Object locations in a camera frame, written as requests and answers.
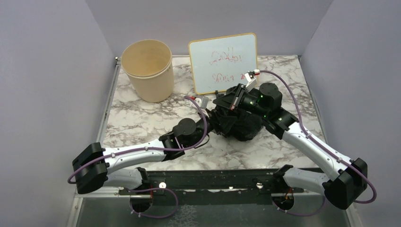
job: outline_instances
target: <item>whiteboard frame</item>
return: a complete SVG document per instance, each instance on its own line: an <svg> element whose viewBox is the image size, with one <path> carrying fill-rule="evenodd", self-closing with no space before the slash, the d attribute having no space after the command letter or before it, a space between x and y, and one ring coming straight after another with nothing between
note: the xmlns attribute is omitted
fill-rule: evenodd
<svg viewBox="0 0 401 227"><path fill-rule="evenodd" d="M213 39L229 38L229 37L235 37L235 36L241 36L241 35L253 35L253 36L255 36L256 66L258 66L258 37L257 37L256 34L253 33L253 32L242 33L242 34L236 34L236 35L220 36L220 37L209 38L209 39L200 39L200 40L194 40L194 41L189 42L189 44L188 44L188 52L189 52L189 59L190 59L190 62L191 62L192 81L193 81L193 87L194 87L194 89L195 89L195 93L196 93L197 95L213 94L213 93L215 93L216 91L211 91L211 92L206 92L206 93L198 93L198 92L196 91L195 77L194 77L194 74L193 74L193 66L192 66L192 58L191 58L191 49L189 48L189 46L191 45L191 43L194 43L194 42L201 42L201 41L207 41L207 40L213 40Z"/></svg>

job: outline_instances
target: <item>gray floor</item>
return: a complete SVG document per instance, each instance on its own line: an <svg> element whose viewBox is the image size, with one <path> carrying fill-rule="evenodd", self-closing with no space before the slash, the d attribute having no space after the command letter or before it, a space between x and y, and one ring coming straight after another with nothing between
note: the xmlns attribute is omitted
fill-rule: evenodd
<svg viewBox="0 0 401 227"><path fill-rule="evenodd" d="M323 211L312 217L294 217L275 210L272 205L238 204L180 206L166 219L138 218L129 208L128 198L84 198L78 227L348 227L346 212L326 203ZM297 196L291 211L309 213L322 203L318 195ZM148 214L164 215L173 207L154 206Z"/></svg>

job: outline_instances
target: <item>marble table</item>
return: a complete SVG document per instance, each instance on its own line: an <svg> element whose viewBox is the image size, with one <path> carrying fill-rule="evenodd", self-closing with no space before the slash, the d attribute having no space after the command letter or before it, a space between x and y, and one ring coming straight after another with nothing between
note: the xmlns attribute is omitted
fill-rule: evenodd
<svg viewBox="0 0 401 227"><path fill-rule="evenodd" d="M260 56L258 67L261 70L271 70L283 77L299 102L305 126L323 139L298 57ZM140 99L128 76L120 70L103 140L104 147L125 147L148 142L171 131L182 118L199 120L191 103L183 98L185 95L196 95L189 57L174 57L173 69L175 80L173 94L161 103L148 103ZM267 81L277 84L283 93L282 106L296 115L295 106L284 85L269 74L261 74L259 84ZM212 100L215 96L208 95L208 97ZM209 101L208 108L213 106ZM295 147L262 129L253 140L247 142L210 133L207 145L188 150L178 159L139 166L147 170L209 170L281 168L285 164L316 167Z"/></svg>

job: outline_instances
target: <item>cream plastic bucket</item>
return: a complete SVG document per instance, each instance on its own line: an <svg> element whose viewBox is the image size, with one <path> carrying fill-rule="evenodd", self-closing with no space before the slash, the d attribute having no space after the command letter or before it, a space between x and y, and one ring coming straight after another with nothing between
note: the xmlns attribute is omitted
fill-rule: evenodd
<svg viewBox="0 0 401 227"><path fill-rule="evenodd" d="M173 55L158 40L131 44L121 56L121 67L128 75L138 96L148 102L161 102L173 92Z"/></svg>

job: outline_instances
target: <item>whiteboard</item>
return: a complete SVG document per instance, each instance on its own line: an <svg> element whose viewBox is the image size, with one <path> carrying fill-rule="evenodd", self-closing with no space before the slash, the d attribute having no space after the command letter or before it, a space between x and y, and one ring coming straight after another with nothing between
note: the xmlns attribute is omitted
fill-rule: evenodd
<svg viewBox="0 0 401 227"><path fill-rule="evenodd" d="M188 45L195 92L226 91L247 84L244 74L257 69L254 33L192 41Z"/></svg>

